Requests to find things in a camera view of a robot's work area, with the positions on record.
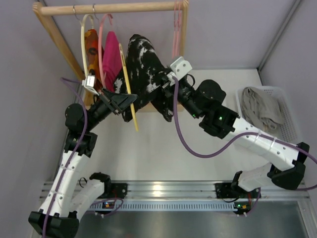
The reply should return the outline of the black white patterned trousers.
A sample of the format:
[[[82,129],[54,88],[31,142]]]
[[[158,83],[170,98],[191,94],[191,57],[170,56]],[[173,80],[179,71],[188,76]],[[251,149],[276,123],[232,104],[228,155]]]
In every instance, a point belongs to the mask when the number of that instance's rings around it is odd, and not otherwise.
[[[131,93],[138,96],[133,103],[135,111],[151,103],[167,122],[171,122],[173,99],[167,97],[162,88],[170,70],[163,66],[150,40],[134,34],[129,40],[125,62]]]

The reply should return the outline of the yellow hanger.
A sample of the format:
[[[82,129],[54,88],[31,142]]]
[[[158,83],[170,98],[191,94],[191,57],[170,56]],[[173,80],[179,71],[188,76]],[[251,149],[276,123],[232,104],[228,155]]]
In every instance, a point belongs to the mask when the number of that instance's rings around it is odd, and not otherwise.
[[[124,52],[123,52],[122,45],[120,43],[118,43],[118,48],[119,48],[121,64],[122,64],[122,70],[123,70],[123,74],[124,74],[124,80],[125,80],[127,93],[128,94],[132,94],[131,93],[131,88],[130,88],[128,72],[127,72],[127,67],[126,67],[126,62],[125,62],[125,57],[124,57]],[[133,122],[134,122],[135,130],[138,132],[139,131],[139,127],[138,127],[137,118],[136,118],[136,112],[135,112],[135,108],[134,108],[134,104],[133,103],[130,105],[130,110],[131,110],[131,115],[132,115],[132,119],[133,119]]]

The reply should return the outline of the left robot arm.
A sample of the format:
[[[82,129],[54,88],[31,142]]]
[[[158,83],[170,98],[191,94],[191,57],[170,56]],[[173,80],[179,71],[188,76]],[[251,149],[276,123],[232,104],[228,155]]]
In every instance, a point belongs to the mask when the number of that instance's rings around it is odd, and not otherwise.
[[[87,185],[74,194],[97,141],[98,136],[91,132],[92,129],[111,113],[124,112],[138,96],[102,89],[97,98],[89,110],[82,102],[71,104],[65,110],[68,135],[60,167],[45,201],[28,218],[33,229],[44,238],[75,237],[86,211],[97,198],[106,197],[111,192],[110,176],[94,173]]]

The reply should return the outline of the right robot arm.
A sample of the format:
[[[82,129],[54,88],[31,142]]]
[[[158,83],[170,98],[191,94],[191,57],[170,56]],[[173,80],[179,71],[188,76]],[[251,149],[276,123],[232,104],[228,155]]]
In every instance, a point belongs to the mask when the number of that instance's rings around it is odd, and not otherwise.
[[[248,193],[271,185],[285,190],[300,189],[306,170],[305,160],[309,155],[308,144],[301,142],[295,145],[277,139],[223,106],[226,93],[213,80],[204,80],[197,89],[193,89],[185,78],[178,79],[175,73],[170,72],[166,77],[163,89],[173,98],[173,104],[181,104],[193,118],[201,118],[199,126],[205,133],[227,141],[212,154],[195,152],[185,142],[178,114],[174,112],[177,134],[188,152],[198,158],[213,158],[235,143],[267,160],[267,164],[261,167],[236,172],[230,185],[233,193]]]

